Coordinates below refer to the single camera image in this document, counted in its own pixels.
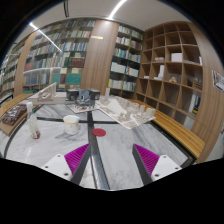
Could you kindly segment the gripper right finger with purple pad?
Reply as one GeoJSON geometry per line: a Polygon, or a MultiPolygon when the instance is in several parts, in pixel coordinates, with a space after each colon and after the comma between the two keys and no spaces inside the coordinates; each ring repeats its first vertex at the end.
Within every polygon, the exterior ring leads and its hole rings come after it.
{"type": "Polygon", "coordinates": [[[159,156],[137,144],[133,145],[132,154],[144,185],[181,170],[168,155],[159,156]]]}

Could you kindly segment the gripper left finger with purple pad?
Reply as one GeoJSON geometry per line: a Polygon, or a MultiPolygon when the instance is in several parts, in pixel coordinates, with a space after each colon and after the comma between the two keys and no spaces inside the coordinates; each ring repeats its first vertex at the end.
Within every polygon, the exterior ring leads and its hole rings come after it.
{"type": "Polygon", "coordinates": [[[57,154],[42,169],[79,185],[89,160],[91,144],[87,143],[66,155],[57,154]]]}

